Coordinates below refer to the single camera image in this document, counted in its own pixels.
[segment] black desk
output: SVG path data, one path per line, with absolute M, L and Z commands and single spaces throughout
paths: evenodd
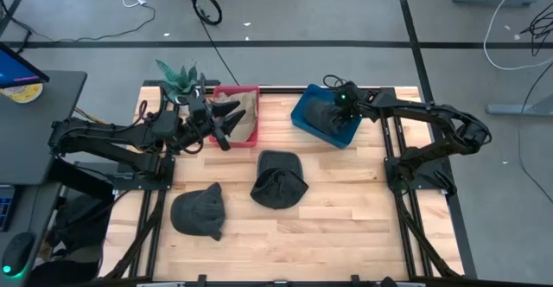
M 24 188 L 8 232 L 0 233 L 1 254 L 16 234 L 29 230 L 35 235 L 27 268 L 21 276 L 0 274 L 2 287 L 24 286 L 32 270 L 61 189 L 61 182 L 47 180 L 54 161 L 48 148 L 51 124 L 71 116 L 86 80 L 84 72 L 50 71 L 45 74 L 50 82 L 44 85 L 42 95 L 30 104 L 19 105 L 0 96 L 0 183 L 42 182 Z

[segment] black cap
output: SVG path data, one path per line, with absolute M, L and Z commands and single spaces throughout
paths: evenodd
M 297 204 L 309 186 L 303 181 L 300 158 L 290 152 L 264 150 L 257 161 L 257 180 L 250 192 L 259 204 L 288 208 Z
M 218 182 L 206 190 L 179 195 L 171 206 L 171 223 L 180 233 L 221 239 L 225 206 Z

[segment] red plastic basket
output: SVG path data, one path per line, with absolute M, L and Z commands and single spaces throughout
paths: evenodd
M 259 86 L 216 86 L 213 90 L 213 100 L 217 96 L 219 96 L 220 93 L 224 92 L 227 96 L 232 96 L 233 94 L 240 93 L 240 92 L 257 92 L 257 120 L 256 120 L 256 126 L 253 129 L 253 132 L 245 142 L 230 142 L 232 148 L 251 148 L 256 146 L 257 144 L 257 127 L 259 123 Z M 219 146 L 217 143 L 217 140 L 215 140 L 215 137 L 209 136 L 209 142 L 211 142 L 214 145 Z

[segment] keyboard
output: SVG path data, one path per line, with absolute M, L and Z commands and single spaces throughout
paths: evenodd
M 8 231 L 21 189 L 11 185 L 0 185 L 0 232 Z

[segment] computer mouse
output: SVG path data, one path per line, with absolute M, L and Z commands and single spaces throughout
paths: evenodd
M 23 232 L 14 236 L 3 251 L 2 272 L 7 276 L 15 276 L 23 271 L 34 243 L 35 236 L 32 233 Z

